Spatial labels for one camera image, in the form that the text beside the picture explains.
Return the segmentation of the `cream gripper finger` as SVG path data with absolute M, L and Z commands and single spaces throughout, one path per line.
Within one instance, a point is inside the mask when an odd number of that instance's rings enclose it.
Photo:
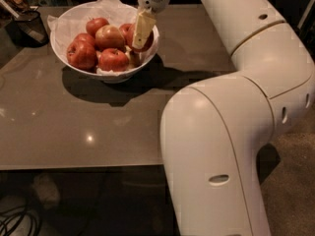
M 136 49 L 142 49 L 151 32 L 156 25 L 156 16 L 152 9 L 139 8 L 137 12 L 136 22 L 134 25 L 132 46 Z

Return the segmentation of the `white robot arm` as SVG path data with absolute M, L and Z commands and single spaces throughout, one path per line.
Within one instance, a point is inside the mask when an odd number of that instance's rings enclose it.
M 201 0 L 235 70 L 165 106 L 164 171 L 181 236 L 271 236 L 257 175 L 261 147 L 314 101 L 314 63 L 268 0 Z

